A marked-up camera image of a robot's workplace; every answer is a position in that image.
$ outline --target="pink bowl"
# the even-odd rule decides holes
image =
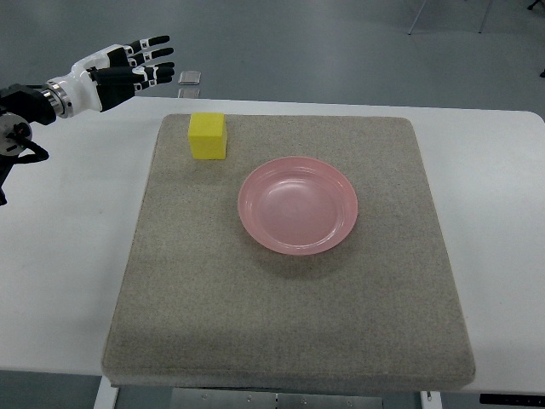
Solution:
[[[358,216],[350,181],[314,158],[267,162],[244,181],[238,214],[246,231],[270,250],[304,256],[341,243]]]

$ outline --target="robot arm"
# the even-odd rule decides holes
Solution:
[[[146,38],[127,45],[112,45],[76,62],[67,75],[41,86],[14,84],[0,89],[0,205],[6,199],[2,185],[14,164],[39,162],[48,153],[32,141],[30,123],[51,124],[88,109],[104,112],[157,84],[169,83],[174,63],[150,64],[170,55],[172,48],[152,47],[168,36]],[[31,154],[19,157],[25,149]]]

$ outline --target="gray floor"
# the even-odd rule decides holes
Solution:
[[[494,0],[478,34],[487,3],[430,0],[408,36],[422,0],[3,0],[0,84],[41,84],[110,44],[169,34],[176,71],[203,73],[201,98],[526,110],[545,118],[545,8]],[[142,95],[176,97],[178,88]],[[0,407],[92,407],[96,379],[0,372]],[[118,407],[142,408],[151,393],[123,392]],[[48,403],[55,396],[59,403]],[[14,397],[19,405],[5,403]],[[445,398],[449,408],[476,407],[476,396]]]

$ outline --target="yellow sponge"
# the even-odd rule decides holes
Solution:
[[[223,113],[192,114],[187,136],[193,158],[225,159],[227,127]]]

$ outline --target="robot finger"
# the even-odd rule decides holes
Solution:
[[[143,89],[154,87],[158,84],[166,84],[172,81],[172,77],[152,79],[150,81],[144,81],[143,83],[135,84],[135,91],[142,91]]]
[[[127,57],[132,57],[133,55],[135,55],[136,53],[139,53],[143,49],[149,49],[150,47],[153,47],[154,45],[167,43],[169,40],[170,40],[169,36],[144,38],[142,40],[136,40],[133,43],[124,45],[123,48],[125,49],[125,53],[127,54]]]
[[[172,77],[174,64],[163,63],[156,66],[115,66],[94,70],[89,76],[97,85],[132,85],[159,78]]]
[[[145,62],[153,60],[154,58],[164,57],[166,55],[171,55],[172,53],[174,53],[174,49],[168,47],[166,49],[157,49],[155,51],[145,51],[143,53],[138,53],[133,55],[132,57],[129,57],[127,60],[129,61],[130,66],[139,66],[141,64],[144,64]]]

